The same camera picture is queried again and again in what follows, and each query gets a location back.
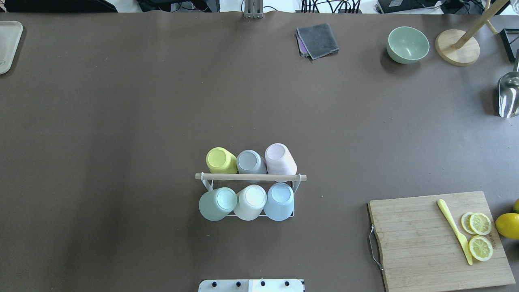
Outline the teal green plastic cup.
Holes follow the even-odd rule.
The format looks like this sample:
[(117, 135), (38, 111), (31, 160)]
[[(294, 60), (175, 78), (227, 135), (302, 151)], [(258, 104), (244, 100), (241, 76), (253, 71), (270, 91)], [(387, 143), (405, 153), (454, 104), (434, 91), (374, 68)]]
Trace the teal green plastic cup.
[(219, 221), (229, 215), (238, 203), (235, 191), (220, 187), (208, 191), (199, 200), (200, 214), (209, 221)]

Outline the metal scoop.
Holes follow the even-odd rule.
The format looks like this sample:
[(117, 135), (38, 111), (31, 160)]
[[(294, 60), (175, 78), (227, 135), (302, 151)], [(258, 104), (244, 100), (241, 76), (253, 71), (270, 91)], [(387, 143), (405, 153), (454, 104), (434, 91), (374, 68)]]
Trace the metal scoop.
[(502, 118), (513, 118), (519, 112), (519, 56), (516, 56), (513, 70), (498, 81), (499, 115)]

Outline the wooden mug tree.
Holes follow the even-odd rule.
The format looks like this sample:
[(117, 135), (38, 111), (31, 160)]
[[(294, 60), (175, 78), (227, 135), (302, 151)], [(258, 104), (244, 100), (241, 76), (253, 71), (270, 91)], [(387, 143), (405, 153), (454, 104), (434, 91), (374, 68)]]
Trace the wooden mug tree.
[(475, 33), (508, 2), (510, 1), (495, 1), (466, 32), (453, 28), (441, 32), (434, 41), (436, 52), (451, 65), (465, 67), (475, 63), (480, 55), (480, 45), (474, 38)]

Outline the grey folded cloth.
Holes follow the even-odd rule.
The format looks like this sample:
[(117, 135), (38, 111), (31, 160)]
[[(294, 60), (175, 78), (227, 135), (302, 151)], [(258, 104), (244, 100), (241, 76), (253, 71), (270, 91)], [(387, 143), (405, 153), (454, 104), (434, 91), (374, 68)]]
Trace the grey folded cloth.
[(296, 39), (300, 56), (304, 58), (315, 60), (340, 50), (329, 23), (298, 27)]

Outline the wooden cutting board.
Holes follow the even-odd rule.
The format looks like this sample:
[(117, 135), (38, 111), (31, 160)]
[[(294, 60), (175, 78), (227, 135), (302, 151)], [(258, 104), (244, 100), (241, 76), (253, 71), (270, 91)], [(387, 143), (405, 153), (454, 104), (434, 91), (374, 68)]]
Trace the wooden cutting board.
[(515, 284), (500, 236), (486, 237), (493, 256), (466, 261), (438, 201), (444, 200), (459, 231), (467, 212), (492, 218), (482, 191), (370, 201), (369, 217), (379, 249), (387, 292), (446, 292)]

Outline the yellow lemon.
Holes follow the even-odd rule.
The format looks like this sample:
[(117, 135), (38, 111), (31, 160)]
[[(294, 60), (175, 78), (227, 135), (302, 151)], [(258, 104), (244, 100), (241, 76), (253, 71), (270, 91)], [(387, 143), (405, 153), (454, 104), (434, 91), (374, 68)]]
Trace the yellow lemon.
[(512, 240), (519, 240), (519, 214), (507, 213), (495, 220), (495, 227), (500, 235)]
[(517, 200), (513, 205), (513, 212), (519, 214), (519, 200)]

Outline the aluminium frame post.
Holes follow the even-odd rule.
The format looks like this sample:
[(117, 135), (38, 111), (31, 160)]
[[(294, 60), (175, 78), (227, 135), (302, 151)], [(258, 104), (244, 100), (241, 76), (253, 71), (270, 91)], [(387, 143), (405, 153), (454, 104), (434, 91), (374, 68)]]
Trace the aluminium frame post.
[(264, 17), (263, 0), (244, 0), (243, 3), (245, 19), (262, 19)]

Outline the pink plastic cup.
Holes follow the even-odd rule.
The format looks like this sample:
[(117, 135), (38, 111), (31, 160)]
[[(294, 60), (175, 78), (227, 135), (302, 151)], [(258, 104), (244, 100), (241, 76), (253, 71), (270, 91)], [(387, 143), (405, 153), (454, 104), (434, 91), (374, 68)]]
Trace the pink plastic cup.
[(268, 174), (297, 174), (297, 164), (288, 147), (284, 144), (271, 144), (265, 151)]

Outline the white plastic cup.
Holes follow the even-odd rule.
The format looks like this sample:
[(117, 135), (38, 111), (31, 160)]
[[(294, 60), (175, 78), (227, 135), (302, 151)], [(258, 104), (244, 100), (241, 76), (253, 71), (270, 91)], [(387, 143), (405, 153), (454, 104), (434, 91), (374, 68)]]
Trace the white plastic cup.
[(237, 194), (235, 215), (241, 220), (252, 221), (261, 214), (267, 201), (266, 191), (259, 185), (249, 185)]

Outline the yellow plastic knife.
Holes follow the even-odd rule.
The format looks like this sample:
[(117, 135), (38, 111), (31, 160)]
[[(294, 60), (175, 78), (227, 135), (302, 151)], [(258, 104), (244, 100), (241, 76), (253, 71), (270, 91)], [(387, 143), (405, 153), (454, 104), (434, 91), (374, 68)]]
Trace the yellow plastic knife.
[(444, 201), (443, 199), (439, 199), (436, 203), (438, 204), (438, 207), (439, 207), (440, 211), (442, 212), (443, 216), (445, 216), (448, 224), (452, 228), (452, 231), (453, 231), (454, 235), (456, 236), (456, 238), (460, 244), (460, 247), (465, 255), (467, 264), (473, 265), (473, 256), (469, 250), (469, 242), (467, 240), (467, 237), (464, 234), (462, 234), (461, 231), (459, 231), (459, 229), (454, 221), (454, 218), (452, 216), (452, 213), (450, 212), (449, 207), (446, 204), (446, 201)]

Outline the grey plastic cup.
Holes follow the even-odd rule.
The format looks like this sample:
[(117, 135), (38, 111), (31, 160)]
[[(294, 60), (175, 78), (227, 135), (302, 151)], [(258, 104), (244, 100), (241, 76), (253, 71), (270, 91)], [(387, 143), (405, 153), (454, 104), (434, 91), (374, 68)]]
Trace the grey plastic cup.
[(253, 150), (242, 151), (236, 159), (239, 174), (267, 174), (265, 159)]

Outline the beige tray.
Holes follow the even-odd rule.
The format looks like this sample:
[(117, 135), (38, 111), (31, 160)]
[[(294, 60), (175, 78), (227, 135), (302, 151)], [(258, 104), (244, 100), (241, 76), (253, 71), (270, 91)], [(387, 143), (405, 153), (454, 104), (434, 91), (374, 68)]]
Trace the beige tray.
[(18, 21), (0, 22), (0, 74), (11, 69), (24, 26)]

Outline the light blue plastic cup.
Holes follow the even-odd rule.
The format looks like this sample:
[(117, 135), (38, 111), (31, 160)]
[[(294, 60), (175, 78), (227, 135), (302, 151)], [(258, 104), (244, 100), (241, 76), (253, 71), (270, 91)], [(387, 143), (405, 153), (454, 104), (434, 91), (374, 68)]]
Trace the light blue plastic cup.
[(267, 200), (264, 205), (266, 216), (274, 221), (284, 221), (292, 215), (293, 211), (293, 189), (283, 182), (272, 185), (267, 192)]

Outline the green bowl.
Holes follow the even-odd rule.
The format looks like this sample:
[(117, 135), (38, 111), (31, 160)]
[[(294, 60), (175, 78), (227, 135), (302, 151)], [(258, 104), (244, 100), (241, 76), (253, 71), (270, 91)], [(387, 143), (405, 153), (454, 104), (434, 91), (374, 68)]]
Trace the green bowl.
[(424, 58), (429, 50), (427, 37), (416, 28), (400, 26), (388, 35), (387, 53), (397, 63), (416, 63)]

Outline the yellow plastic cup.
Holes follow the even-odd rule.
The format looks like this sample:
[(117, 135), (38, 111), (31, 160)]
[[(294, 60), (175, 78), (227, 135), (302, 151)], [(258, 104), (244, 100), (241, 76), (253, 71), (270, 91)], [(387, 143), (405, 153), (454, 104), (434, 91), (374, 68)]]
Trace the yellow plastic cup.
[(206, 154), (206, 165), (213, 174), (236, 174), (237, 157), (222, 147), (212, 148)]

